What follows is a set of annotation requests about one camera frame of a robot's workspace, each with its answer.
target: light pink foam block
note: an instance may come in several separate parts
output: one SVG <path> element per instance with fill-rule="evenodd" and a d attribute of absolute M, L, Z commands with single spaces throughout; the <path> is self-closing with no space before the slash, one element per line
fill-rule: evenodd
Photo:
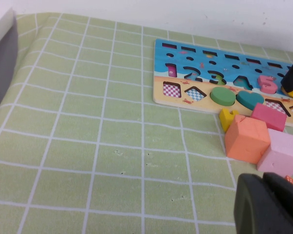
<path fill-rule="evenodd" d="M 261 172 L 293 175 L 293 135 L 268 129 L 271 144 L 257 164 Z"/>
<path fill-rule="evenodd" d="M 267 128 L 275 129 L 277 131 L 283 132 L 285 127 L 285 122 L 287 121 L 287 115 L 277 111 L 273 108 L 265 106 L 261 103 L 258 103 L 252 114 L 251 118 L 255 118 L 261 121 L 264 121 L 267 125 Z"/>

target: teal heart piece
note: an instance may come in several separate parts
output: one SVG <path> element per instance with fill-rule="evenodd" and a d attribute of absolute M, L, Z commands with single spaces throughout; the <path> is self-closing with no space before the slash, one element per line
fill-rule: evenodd
<path fill-rule="evenodd" d="M 249 93 L 247 91 L 240 91 L 236 96 L 238 102 L 240 102 L 243 106 L 250 109 L 251 111 L 254 110 L 256 104 L 261 103 L 263 104 L 265 99 L 258 93 Z"/>

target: blue puzzle background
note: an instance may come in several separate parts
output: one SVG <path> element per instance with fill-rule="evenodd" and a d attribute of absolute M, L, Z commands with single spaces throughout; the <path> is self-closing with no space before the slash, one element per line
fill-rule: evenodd
<path fill-rule="evenodd" d="M 260 61 L 261 64 L 250 62 L 251 59 Z M 278 67 L 269 65 L 269 63 L 277 64 Z M 212 78 L 212 75 L 215 74 L 210 74 L 208 71 L 219 72 L 224 76 L 223 79 L 227 82 L 227 85 L 230 86 L 234 86 L 230 82 L 233 83 L 238 76 L 245 76 L 254 89 L 260 89 L 257 82 L 260 75 L 272 76 L 276 79 L 274 82 L 278 86 L 277 94 L 280 95 L 284 95 L 281 91 L 280 83 L 283 78 L 282 76 L 287 73 L 291 66 L 291 64 L 285 62 L 157 39 L 155 42 L 154 71 L 167 73 L 168 67 L 166 64 L 176 65 L 178 77 L 194 73 L 195 75 L 187 77 L 187 79 L 191 80 L 201 77 L 206 79 L 203 81 L 217 81 L 217 79 Z M 195 70 L 185 69 L 185 67 L 192 67 Z"/>

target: foam block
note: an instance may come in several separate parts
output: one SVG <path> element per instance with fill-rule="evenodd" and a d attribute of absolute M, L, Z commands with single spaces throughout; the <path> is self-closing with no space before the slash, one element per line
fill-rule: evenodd
<path fill-rule="evenodd" d="M 285 122 L 287 120 L 287 115 L 261 103 L 258 103 L 251 114 L 251 118 L 264 121 L 267 125 L 267 128 L 283 132 Z"/>
<path fill-rule="evenodd" d="M 239 112 L 238 111 L 232 111 L 230 113 L 230 111 L 226 108 L 223 108 L 220 113 L 219 113 L 219 119 L 220 119 L 220 123 L 221 126 L 224 130 L 224 132 L 226 132 L 230 126 L 230 124 L 233 121 L 233 118 L 235 115 L 238 115 Z"/>
<path fill-rule="evenodd" d="M 278 86 L 274 83 L 275 78 L 260 75 L 258 78 L 258 84 L 260 86 L 260 91 L 266 94 L 275 94 L 277 92 Z"/>
<path fill-rule="evenodd" d="M 270 145 L 266 123 L 236 115 L 225 135 L 227 157 L 257 164 Z"/>
<path fill-rule="evenodd" d="M 271 144 L 257 164 L 261 172 L 293 175 L 293 135 L 268 129 Z"/>

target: orange foam cube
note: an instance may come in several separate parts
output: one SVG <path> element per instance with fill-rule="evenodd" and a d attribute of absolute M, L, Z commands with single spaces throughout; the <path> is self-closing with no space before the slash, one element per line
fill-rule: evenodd
<path fill-rule="evenodd" d="M 236 115 L 225 135 L 227 157 L 257 164 L 270 145 L 264 121 Z"/>

